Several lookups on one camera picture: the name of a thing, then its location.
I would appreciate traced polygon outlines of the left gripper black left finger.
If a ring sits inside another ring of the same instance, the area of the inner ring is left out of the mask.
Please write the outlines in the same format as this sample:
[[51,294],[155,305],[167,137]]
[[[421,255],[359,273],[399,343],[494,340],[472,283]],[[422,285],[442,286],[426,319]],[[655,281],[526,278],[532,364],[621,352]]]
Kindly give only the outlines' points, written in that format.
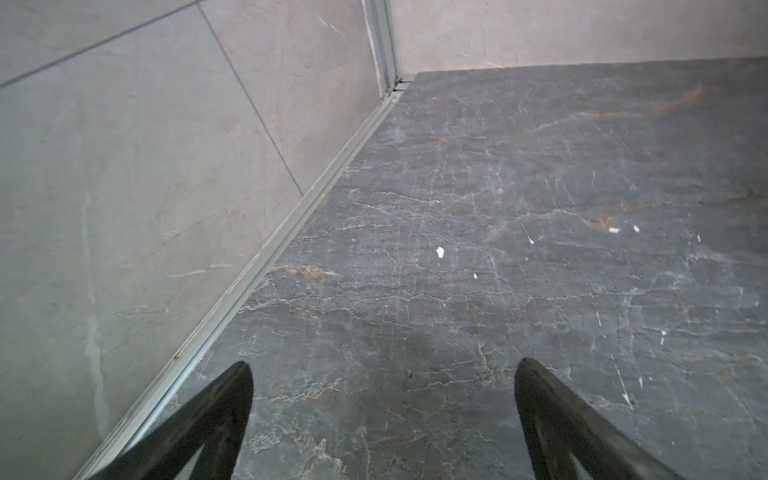
[[238,361],[95,479],[174,479],[196,457],[192,479],[229,479],[250,411],[250,366]]

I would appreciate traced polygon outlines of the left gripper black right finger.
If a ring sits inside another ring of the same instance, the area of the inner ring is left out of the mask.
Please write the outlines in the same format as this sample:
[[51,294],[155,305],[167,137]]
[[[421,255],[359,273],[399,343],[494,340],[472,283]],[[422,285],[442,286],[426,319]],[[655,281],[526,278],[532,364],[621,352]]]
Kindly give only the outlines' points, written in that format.
[[514,377],[517,411],[537,479],[679,479],[600,415],[544,365],[522,359]]

